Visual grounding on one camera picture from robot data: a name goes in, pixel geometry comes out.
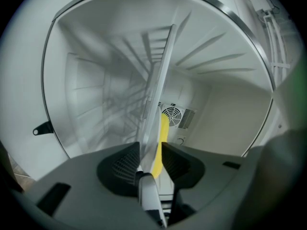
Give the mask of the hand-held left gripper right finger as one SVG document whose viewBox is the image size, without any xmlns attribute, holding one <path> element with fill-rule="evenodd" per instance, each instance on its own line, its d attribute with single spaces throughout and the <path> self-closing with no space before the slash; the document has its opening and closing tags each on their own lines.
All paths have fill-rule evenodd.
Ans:
<svg viewBox="0 0 307 230">
<path fill-rule="evenodd" d="M 246 157 L 162 143 L 162 162 L 174 183 L 170 226 L 232 226 L 253 179 L 259 148 Z"/>
</svg>

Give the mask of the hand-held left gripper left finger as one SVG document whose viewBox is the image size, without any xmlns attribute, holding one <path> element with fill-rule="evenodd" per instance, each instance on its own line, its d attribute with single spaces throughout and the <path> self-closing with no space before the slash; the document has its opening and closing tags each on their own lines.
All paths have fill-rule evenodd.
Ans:
<svg viewBox="0 0 307 230">
<path fill-rule="evenodd" d="M 69 227 L 152 227 L 138 202 L 138 142 L 74 157 L 39 179 L 25 193 L 37 206 L 55 186 L 68 191 L 53 219 Z"/>
</svg>

